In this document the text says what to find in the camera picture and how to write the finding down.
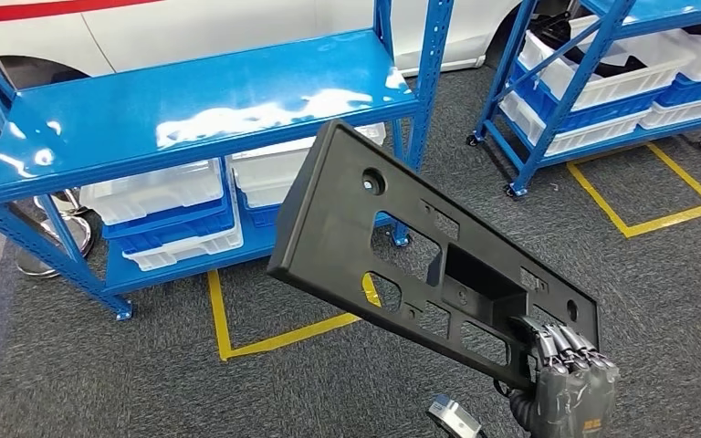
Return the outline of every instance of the blue metal shelf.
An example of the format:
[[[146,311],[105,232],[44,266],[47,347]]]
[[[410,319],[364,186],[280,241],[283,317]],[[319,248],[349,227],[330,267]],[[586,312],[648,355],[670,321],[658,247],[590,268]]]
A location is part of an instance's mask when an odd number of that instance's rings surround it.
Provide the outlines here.
[[[590,27],[580,32],[571,41],[554,51],[554,53],[540,62],[537,66],[528,71],[514,74],[515,63],[522,48],[526,29],[530,24],[535,6],[538,0],[522,0],[518,16],[512,28],[512,33],[507,42],[507,48],[501,57],[496,76],[490,88],[490,96],[485,102],[479,120],[474,131],[466,138],[469,145],[477,145],[488,135],[493,137],[502,152],[518,169],[518,175],[507,187],[507,194],[521,196],[528,192],[528,184],[536,170],[566,162],[568,160],[585,157],[594,153],[621,148],[632,144],[640,144],[645,141],[659,139],[666,136],[675,135],[686,130],[701,128],[701,119],[671,126],[665,126],[655,130],[644,130],[637,127],[634,132],[622,137],[602,141],[600,143],[584,146],[573,151],[561,152],[555,155],[546,156],[547,149],[551,145],[555,136],[559,132],[564,132],[568,128],[567,123],[573,117],[571,109],[579,95],[584,91],[584,87],[590,80],[596,67],[603,57],[608,53],[616,39],[639,36],[646,33],[662,31],[682,26],[690,26],[701,23],[701,0],[582,0],[581,4],[595,13],[599,20]],[[590,43],[590,48],[584,54],[579,66],[570,81],[568,88],[563,93],[562,98],[555,102],[552,108],[551,102],[547,108],[546,126],[540,133],[536,144],[531,144],[519,126],[511,121],[500,109],[501,100],[512,91],[519,91],[520,96],[525,96],[525,87],[530,88],[530,83],[534,80],[543,68],[546,68],[553,60],[566,54],[567,51],[576,47],[584,38],[594,33],[594,39]],[[526,100],[536,98],[536,96],[524,98]],[[528,149],[528,157],[524,160],[515,148],[504,139],[498,130],[495,120],[497,116],[505,120],[512,132],[520,139],[522,144]]]
[[[121,294],[268,256],[275,229],[254,227],[241,209],[243,247],[142,272],[112,243],[102,281],[46,193],[302,139],[336,118],[351,125],[391,121],[394,155],[417,172],[453,3],[428,0],[414,90],[393,64],[392,0],[374,1],[372,29],[166,66],[23,90],[0,70],[0,232],[117,319],[132,316]],[[412,118],[406,152],[405,117]],[[56,224],[62,248],[7,203],[32,195]],[[392,237],[406,244],[403,224],[395,223]]]
[[[614,0],[581,0],[597,16],[605,16]],[[635,0],[615,39],[636,37],[701,24],[701,0]]]
[[[372,30],[25,89],[0,138],[0,202],[418,109]]]
[[[152,271],[141,271],[135,262],[122,256],[120,247],[109,242],[106,287],[103,291],[107,295],[118,295],[185,276],[202,274],[211,269],[270,256],[276,242],[276,227],[274,225],[254,227],[250,215],[243,208],[240,208],[240,224],[243,227],[243,246],[240,248],[214,255],[193,257]],[[387,224],[393,224],[393,219],[388,215],[381,215],[375,221],[375,226]]]

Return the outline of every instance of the blue plastic crate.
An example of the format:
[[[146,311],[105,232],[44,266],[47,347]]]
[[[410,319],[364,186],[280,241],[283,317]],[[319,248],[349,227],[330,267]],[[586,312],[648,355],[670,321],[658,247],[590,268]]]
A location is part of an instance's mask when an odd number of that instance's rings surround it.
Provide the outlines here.
[[[701,100],[701,81],[695,81],[679,73],[663,94],[657,97],[657,103],[664,107],[674,107]]]
[[[221,199],[149,214],[141,219],[103,225],[103,237],[112,240],[125,254],[159,248],[188,237],[212,235],[235,226],[229,190]]]
[[[516,59],[509,77],[509,83],[514,83],[526,73],[528,73],[528,70]],[[652,107],[652,102],[665,90],[666,89],[655,89],[629,98],[615,100],[614,102],[572,111],[556,132],[561,133],[569,130],[577,130],[594,125],[595,123],[601,123],[648,110]],[[539,80],[537,84],[535,75],[524,80],[515,91],[545,122],[560,103],[560,100],[552,94],[544,81]]]
[[[276,224],[277,211],[280,208],[280,204],[276,203],[273,205],[265,205],[264,207],[249,207],[248,199],[246,194],[242,190],[237,189],[237,199],[246,213],[251,217],[251,221],[256,227],[272,226]]]

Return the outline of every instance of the robotic hand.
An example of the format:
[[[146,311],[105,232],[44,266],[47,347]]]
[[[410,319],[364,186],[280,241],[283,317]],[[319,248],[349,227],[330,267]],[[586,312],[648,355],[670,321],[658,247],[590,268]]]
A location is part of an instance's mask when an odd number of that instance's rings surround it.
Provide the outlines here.
[[[533,438],[603,437],[615,406],[619,369],[567,326],[517,320],[534,342],[539,370],[535,393],[508,393],[515,420]]]

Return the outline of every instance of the gray carpet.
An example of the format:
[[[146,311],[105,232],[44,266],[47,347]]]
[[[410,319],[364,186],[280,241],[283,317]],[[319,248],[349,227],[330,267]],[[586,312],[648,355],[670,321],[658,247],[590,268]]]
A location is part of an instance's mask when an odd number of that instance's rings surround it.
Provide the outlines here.
[[[612,437],[701,436],[701,218],[626,239],[563,165],[507,198],[497,149],[464,145],[491,77],[443,75],[425,177],[599,299],[604,350],[623,372]],[[699,149],[657,144],[701,182]],[[628,224],[699,203],[646,149],[580,169]],[[427,262],[417,240],[381,250],[415,270]],[[91,263],[103,256],[98,245]],[[264,267],[221,272],[235,347],[339,313]],[[132,294],[136,317],[118,323],[62,280],[8,263],[0,275],[11,278],[0,283],[0,438],[438,437],[424,409],[441,392],[491,437],[524,436],[489,378],[366,322],[222,362],[205,276]]]

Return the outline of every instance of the rectangular slot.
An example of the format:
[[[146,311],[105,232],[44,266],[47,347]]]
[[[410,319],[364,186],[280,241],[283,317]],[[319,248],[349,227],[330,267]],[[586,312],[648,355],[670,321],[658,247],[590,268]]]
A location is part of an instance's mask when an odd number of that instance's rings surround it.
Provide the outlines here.
[[[498,365],[507,365],[507,344],[470,322],[461,325],[461,344],[465,349],[492,360]]]
[[[418,317],[418,326],[447,339],[447,328],[450,327],[450,314],[431,301],[426,301],[425,309]]]
[[[404,221],[399,220],[388,212],[391,218],[396,219],[404,224]],[[405,274],[414,276],[430,286],[437,286],[431,278],[428,277],[429,265],[434,260],[438,260],[441,249],[439,245],[425,235],[422,235],[417,230],[407,225],[409,228],[408,239],[409,245],[401,248],[391,245],[391,238],[379,238],[379,234],[373,233],[371,238],[371,249],[375,256],[393,266],[400,268]]]
[[[438,276],[439,268],[432,264],[430,276]],[[528,311],[525,288],[452,244],[447,247],[442,291],[445,303],[509,335],[508,319]]]
[[[447,214],[440,212],[426,201],[421,201],[421,203],[425,212],[434,217],[434,225],[439,231],[445,233],[446,236],[453,240],[458,240],[458,231],[460,230],[458,222],[451,219]]]
[[[528,358],[528,376],[530,377],[530,381],[535,383],[539,381],[539,360],[535,356],[529,354],[526,355],[526,358]]]
[[[402,305],[402,290],[392,281],[373,272],[364,275],[361,289],[369,302],[391,313],[398,312]]]
[[[531,307],[532,309],[530,310],[530,317],[534,318],[541,324],[555,324],[556,326],[563,324],[563,321],[551,316],[549,312],[547,312],[547,310],[544,310],[543,308],[540,308],[536,305],[533,305]]]

